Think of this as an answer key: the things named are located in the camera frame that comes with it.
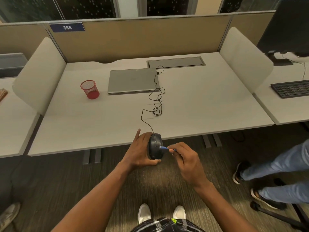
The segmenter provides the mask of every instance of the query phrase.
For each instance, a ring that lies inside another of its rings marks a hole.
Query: red mesh cup
[[[93,80],[85,80],[83,83],[81,83],[80,87],[89,99],[96,99],[100,95]]]

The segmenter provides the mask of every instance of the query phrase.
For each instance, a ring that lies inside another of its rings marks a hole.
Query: black wired mouse
[[[148,143],[149,156],[151,159],[162,159],[164,152],[162,149],[160,149],[160,146],[163,146],[161,135],[152,134]]]

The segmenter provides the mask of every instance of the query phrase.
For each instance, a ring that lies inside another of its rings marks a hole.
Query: closed silver laptop
[[[112,70],[109,75],[109,94],[153,91],[160,88],[155,68]]]

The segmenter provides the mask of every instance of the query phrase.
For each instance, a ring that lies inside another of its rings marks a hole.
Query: black shoe
[[[261,201],[263,203],[266,203],[269,207],[273,209],[284,210],[287,208],[286,203],[281,203],[281,202],[276,202],[270,199],[265,199],[262,196],[260,196],[259,192],[255,189],[251,189],[250,193],[254,199]]]
[[[251,164],[248,162],[248,161],[243,161],[243,162],[240,162],[238,165],[237,165],[237,168],[236,168],[236,171],[234,172],[233,174],[233,181],[236,183],[236,184],[240,184],[242,181],[244,181],[241,176],[240,176],[240,173],[242,171],[244,171],[245,169],[249,168],[251,166]]]

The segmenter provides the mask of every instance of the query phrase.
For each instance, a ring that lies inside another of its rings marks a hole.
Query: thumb
[[[148,162],[147,162],[147,164],[149,165],[149,166],[156,166],[158,163],[160,163],[161,162],[161,160],[149,160]]]
[[[181,155],[177,151],[174,151],[173,149],[169,149],[168,151],[172,153],[172,155],[175,157],[177,161],[178,167],[182,169],[183,158],[181,157]]]

